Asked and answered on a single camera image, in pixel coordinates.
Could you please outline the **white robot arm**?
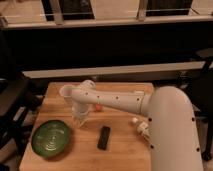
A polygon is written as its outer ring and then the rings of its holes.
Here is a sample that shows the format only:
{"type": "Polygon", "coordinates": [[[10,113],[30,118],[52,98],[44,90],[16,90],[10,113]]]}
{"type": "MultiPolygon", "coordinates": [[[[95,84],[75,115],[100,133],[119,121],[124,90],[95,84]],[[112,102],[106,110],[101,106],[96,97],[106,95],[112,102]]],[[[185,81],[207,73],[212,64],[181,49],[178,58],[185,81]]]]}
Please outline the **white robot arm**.
{"type": "Polygon", "coordinates": [[[89,104],[147,117],[152,171],[204,171],[192,103],[179,88],[110,92],[86,80],[71,88],[71,99],[76,118],[87,114],[89,104]]]}

